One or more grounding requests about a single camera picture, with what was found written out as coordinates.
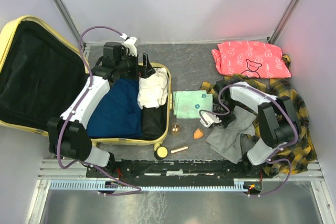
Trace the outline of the white garment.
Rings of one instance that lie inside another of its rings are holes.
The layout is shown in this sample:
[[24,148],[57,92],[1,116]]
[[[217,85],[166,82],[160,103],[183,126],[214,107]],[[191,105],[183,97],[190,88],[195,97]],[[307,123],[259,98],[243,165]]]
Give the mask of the white garment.
[[167,101],[168,75],[165,68],[156,68],[148,78],[139,78],[138,105],[140,109],[159,108]]

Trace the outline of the grey garment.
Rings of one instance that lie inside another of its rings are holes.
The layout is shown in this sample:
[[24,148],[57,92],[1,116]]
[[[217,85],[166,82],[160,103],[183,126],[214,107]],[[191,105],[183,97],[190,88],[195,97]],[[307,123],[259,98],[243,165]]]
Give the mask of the grey garment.
[[237,106],[233,115],[235,119],[226,128],[215,127],[206,142],[224,159],[238,164],[243,155],[255,146],[259,137],[255,135],[253,122],[256,116],[253,113]]

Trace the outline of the mint green flowered cloth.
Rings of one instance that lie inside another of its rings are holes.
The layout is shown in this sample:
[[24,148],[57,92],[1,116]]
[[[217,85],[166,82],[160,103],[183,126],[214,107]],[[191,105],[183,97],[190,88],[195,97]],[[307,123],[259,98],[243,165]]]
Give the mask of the mint green flowered cloth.
[[205,90],[175,91],[173,93],[173,114],[177,119],[199,119],[200,110],[213,109],[213,95]]

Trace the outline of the blue garment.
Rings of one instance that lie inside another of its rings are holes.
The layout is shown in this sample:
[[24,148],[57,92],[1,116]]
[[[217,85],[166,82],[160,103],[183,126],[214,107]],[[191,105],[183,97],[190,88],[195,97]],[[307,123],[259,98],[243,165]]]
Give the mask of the blue garment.
[[87,125],[88,135],[91,138],[140,138],[138,91],[138,81],[117,80],[94,110]]

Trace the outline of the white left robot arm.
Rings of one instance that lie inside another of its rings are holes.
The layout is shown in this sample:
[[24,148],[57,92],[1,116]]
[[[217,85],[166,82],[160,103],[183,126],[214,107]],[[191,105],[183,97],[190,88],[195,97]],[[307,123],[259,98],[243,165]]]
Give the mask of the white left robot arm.
[[103,55],[91,69],[86,84],[71,106],[60,117],[47,123],[49,151],[57,158],[68,157],[88,165],[98,166],[105,177],[116,171],[113,155],[93,145],[86,129],[101,99],[119,78],[148,78],[155,73],[147,54],[139,64],[137,46],[140,40],[128,37],[124,42],[106,42]]

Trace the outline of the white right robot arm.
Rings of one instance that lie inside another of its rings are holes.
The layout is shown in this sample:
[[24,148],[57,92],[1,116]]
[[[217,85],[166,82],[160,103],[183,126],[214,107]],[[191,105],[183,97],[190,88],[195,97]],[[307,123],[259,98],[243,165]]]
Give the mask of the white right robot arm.
[[245,81],[218,81],[214,86],[218,101],[230,113],[230,107],[239,102],[257,113],[260,138],[242,162],[241,172],[254,177],[260,165],[283,148],[296,144],[301,133],[299,119],[293,102],[288,96],[277,97],[262,92]]

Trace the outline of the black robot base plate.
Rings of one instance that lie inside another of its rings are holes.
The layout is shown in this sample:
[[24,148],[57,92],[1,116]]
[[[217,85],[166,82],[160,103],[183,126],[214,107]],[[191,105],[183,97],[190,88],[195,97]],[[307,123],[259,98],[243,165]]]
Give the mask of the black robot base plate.
[[251,166],[246,161],[237,165],[230,161],[193,160],[158,161],[126,160],[114,163],[113,168],[104,168],[108,174],[131,185],[219,185],[229,180],[259,179],[264,165]]

